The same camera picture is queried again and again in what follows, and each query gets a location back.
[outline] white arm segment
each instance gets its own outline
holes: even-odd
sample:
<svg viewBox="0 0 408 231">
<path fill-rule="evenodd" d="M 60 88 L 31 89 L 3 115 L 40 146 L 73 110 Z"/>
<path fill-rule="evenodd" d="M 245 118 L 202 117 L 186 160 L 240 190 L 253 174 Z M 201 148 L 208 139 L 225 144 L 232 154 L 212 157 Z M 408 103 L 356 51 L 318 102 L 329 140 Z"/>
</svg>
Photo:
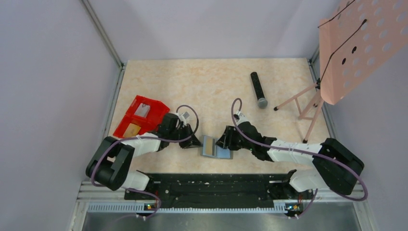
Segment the white arm segment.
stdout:
<svg viewBox="0 0 408 231">
<path fill-rule="evenodd" d="M 290 151 L 270 149 L 268 155 L 274 162 L 287 161 L 312 167 L 310 170 L 298 170 L 292 175 L 289 184 L 296 191 L 303 192 L 308 189 L 329 188 L 313 165 L 313 156 L 292 151 L 293 149 L 299 149 L 318 153 L 321 149 L 320 144 L 290 143 L 276 140 L 272 143 L 272 146 L 291 149 Z"/>
<path fill-rule="evenodd" d="M 151 133 L 144 133 L 140 137 L 157 137 Z M 135 148 L 135 153 L 133 158 L 140 156 L 146 153 L 157 152 L 160 146 L 160 140 L 152 139 L 135 139 L 130 141 L 122 141 L 123 144 L 130 145 Z M 145 190 L 147 183 L 149 183 L 149 177 L 144 175 L 141 172 L 130 171 L 127 173 L 125 182 L 122 185 L 122 188 L 132 188 L 137 190 Z"/>
</svg>

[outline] white wall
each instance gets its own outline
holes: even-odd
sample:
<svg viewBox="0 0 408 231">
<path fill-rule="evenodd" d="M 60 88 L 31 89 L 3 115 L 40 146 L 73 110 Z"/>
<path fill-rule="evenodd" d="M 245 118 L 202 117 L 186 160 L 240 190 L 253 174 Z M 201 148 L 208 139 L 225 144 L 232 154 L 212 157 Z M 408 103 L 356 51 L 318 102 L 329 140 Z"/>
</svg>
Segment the white wall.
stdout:
<svg viewBox="0 0 408 231">
<path fill-rule="evenodd" d="M 0 2 L 0 230 L 66 230 L 118 70 L 77 0 Z"/>
<path fill-rule="evenodd" d="M 379 230 L 406 230 L 408 46 L 336 105 L 338 139 L 364 163 L 362 178 Z"/>
<path fill-rule="evenodd" d="M 339 0 L 90 0 L 122 60 L 308 57 Z"/>
</svg>

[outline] pink perforated board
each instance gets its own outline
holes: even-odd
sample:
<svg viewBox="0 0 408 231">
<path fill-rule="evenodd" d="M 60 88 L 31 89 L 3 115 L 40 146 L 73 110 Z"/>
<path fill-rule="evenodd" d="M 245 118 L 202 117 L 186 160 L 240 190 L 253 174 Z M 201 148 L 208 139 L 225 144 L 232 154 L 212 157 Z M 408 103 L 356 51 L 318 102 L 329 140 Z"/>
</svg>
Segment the pink perforated board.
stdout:
<svg viewBox="0 0 408 231">
<path fill-rule="evenodd" d="M 322 75 L 330 55 L 367 19 L 329 62 L 321 82 L 321 96 L 330 104 L 336 104 L 408 44 L 408 0 L 342 0 L 333 16 L 348 4 L 319 29 Z"/>
</svg>

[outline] red box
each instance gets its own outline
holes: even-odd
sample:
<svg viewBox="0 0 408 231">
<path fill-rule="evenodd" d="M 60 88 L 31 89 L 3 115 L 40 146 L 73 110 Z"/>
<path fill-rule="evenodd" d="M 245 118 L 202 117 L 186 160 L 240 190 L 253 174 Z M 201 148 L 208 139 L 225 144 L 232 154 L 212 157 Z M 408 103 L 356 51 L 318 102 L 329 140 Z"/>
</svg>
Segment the red box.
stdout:
<svg viewBox="0 0 408 231">
<path fill-rule="evenodd" d="M 135 115 L 135 112 L 141 103 L 150 106 L 150 110 L 145 118 Z M 125 116 L 122 118 L 122 121 L 120 121 L 119 126 L 117 126 L 113 135 L 123 138 L 123 134 L 131 123 L 140 127 L 138 135 L 155 130 L 157 125 L 162 122 L 165 114 L 167 114 L 169 111 L 170 108 L 168 108 L 161 101 L 152 100 L 137 95 L 130 107 L 127 109 Z"/>
</svg>

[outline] beige table surface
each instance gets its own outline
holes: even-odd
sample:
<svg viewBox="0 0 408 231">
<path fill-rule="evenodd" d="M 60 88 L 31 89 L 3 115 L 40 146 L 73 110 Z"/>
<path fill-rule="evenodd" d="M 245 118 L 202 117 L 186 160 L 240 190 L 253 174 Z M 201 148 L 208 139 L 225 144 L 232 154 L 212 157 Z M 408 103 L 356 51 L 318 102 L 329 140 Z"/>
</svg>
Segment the beige table surface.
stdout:
<svg viewBox="0 0 408 231">
<path fill-rule="evenodd" d="M 258 73 L 268 100 L 266 109 L 259 109 L 256 105 L 250 78 L 253 71 Z M 306 59 L 129 61 L 109 134 L 112 135 L 135 96 L 141 95 L 162 101 L 170 112 L 175 112 L 181 104 L 190 105 L 200 119 L 197 137 L 220 137 L 225 126 L 232 125 L 231 104 L 240 97 L 242 112 L 263 136 L 302 142 L 310 120 L 297 119 L 299 113 L 295 102 L 277 112 L 273 108 L 311 83 Z M 301 107 L 305 107 L 313 94 L 311 90 L 299 99 Z M 193 115 L 188 122 L 194 129 Z M 328 136 L 326 123 L 320 115 L 309 143 L 323 142 Z M 234 152 L 232 160 L 213 159 L 199 156 L 197 149 L 183 150 L 178 144 L 138 156 L 131 165 L 133 170 L 151 173 L 286 173 L 295 168 L 305 167 L 288 162 L 260 161 L 247 150 Z"/>
</svg>

